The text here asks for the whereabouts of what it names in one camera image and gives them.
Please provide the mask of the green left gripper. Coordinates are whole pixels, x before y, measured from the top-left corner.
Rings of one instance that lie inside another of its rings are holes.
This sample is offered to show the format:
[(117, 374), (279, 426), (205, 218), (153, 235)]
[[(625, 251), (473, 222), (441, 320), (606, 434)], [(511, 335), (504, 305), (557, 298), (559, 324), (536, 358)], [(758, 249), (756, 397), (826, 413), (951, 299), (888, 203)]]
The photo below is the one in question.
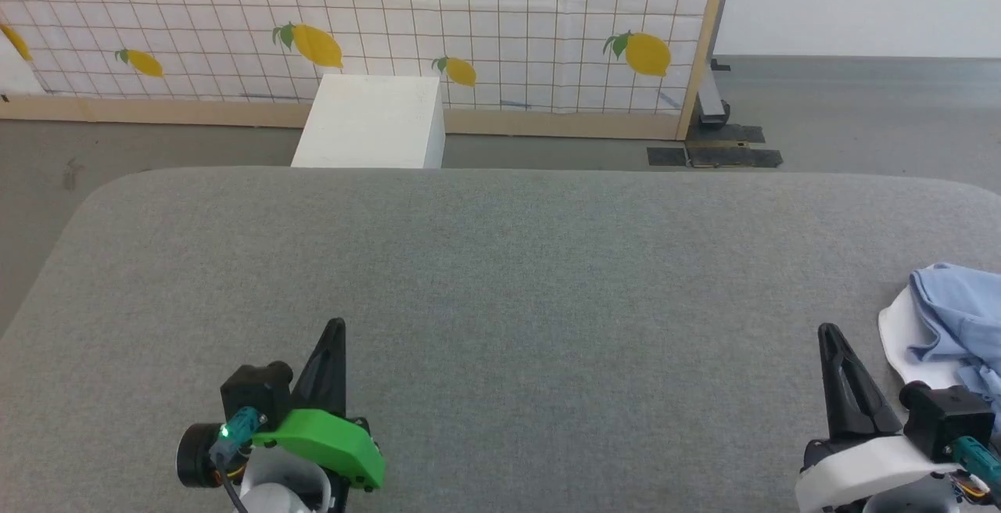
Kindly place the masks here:
[(379, 490), (386, 460), (364, 426), (346, 417), (346, 321), (328, 321), (298, 375), (285, 420), (253, 435), (255, 446), (274, 444), (343, 478), (353, 488)]

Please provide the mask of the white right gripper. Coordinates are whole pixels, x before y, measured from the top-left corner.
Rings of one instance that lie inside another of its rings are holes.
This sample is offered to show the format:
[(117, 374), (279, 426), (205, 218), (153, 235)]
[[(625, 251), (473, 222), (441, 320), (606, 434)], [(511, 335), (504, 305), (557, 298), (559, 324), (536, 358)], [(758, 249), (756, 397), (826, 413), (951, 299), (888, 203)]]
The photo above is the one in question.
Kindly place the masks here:
[(830, 439), (879, 437), (833, 453), (798, 477), (795, 496), (801, 512), (822, 512), (875, 497), (889, 504), (955, 506), (948, 476), (954, 462), (936, 463), (910, 439), (898, 434), (903, 425), (840, 328), (818, 327), (823, 398)]

